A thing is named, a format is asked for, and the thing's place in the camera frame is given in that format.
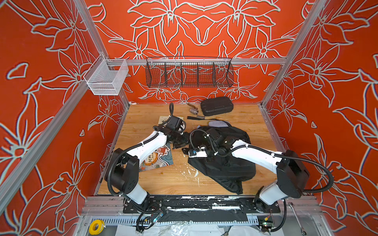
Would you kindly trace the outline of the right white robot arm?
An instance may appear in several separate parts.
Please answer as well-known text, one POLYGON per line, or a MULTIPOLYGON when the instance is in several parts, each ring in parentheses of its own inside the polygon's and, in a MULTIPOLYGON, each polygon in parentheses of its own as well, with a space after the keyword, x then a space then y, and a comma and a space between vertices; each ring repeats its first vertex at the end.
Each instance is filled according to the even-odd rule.
POLYGON ((329 169, 309 159, 299 158, 295 152, 273 152, 260 147, 253 146, 242 140, 236 140, 231 136, 221 139, 220 144, 212 135, 204 135, 205 140, 210 144, 211 150, 207 157, 231 157, 246 160, 247 162, 259 165, 277 175, 277 180, 270 185, 260 188, 255 196, 257 207, 265 207, 274 204, 277 200, 284 200, 288 197, 299 199, 305 193, 320 193, 329 190, 334 184, 334 177, 329 169), (319 189, 305 189, 310 177, 304 163, 310 163, 322 169, 328 176, 326 186, 319 189))

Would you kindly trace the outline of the black student backpack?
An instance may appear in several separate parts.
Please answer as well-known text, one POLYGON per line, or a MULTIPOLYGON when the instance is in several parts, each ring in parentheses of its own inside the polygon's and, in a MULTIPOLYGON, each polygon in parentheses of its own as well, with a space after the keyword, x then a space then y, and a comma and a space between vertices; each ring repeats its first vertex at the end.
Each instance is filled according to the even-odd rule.
MULTIPOLYGON (((236 127, 209 127, 200 126, 192 132, 192 140, 188 147, 182 148, 182 152, 188 155, 190 149, 198 150, 210 144, 206 135, 233 136, 234 140, 242 140, 250 144, 247 132, 236 127)), ((189 158, 188 163, 202 174, 210 177, 215 182, 231 193, 238 195, 243 193, 242 182, 251 180, 256 175, 256 165, 250 161, 236 158, 231 155, 208 155, 207 158, 189 158)))

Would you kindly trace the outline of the green Chinese history picture book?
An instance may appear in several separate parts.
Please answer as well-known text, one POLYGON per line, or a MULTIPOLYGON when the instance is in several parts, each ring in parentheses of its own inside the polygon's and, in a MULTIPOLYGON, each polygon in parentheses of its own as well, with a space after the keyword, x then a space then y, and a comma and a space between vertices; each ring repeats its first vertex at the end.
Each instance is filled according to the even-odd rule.
POLYGON ((158 120, 158 125, 168 125, 168 124, 171 124, 171 123, 174 123, 176 122, 176 118, 174 118, 173 116, 160 116, 159 117, 159 120, 158 120))

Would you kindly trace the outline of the dragon cover picture book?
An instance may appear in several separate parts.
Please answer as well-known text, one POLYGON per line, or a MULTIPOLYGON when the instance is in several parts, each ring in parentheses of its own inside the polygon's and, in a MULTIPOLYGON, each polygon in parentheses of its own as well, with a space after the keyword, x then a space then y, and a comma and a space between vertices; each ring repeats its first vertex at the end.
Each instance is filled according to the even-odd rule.
POLYGON ((140 165, 139 172, 150 171, 173 165, 173 157, 170 144, 155 150, 140 165))

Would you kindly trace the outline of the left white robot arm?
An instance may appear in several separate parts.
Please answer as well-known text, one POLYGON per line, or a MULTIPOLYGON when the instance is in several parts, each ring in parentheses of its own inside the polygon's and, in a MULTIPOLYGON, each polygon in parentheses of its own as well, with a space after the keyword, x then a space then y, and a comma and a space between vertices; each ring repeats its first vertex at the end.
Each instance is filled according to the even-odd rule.
POLYGON ((184 147, 189 143, 189 133, 171 131, 165 134, 161 131, 153 131, 138 144, 126 149, 117 149, 109 161, 104 176, 109 193, 124 197, 140 206, 145 204, 149 194, 138 182, 140 164, 154 151, 169 143, 176 148, 184 147))

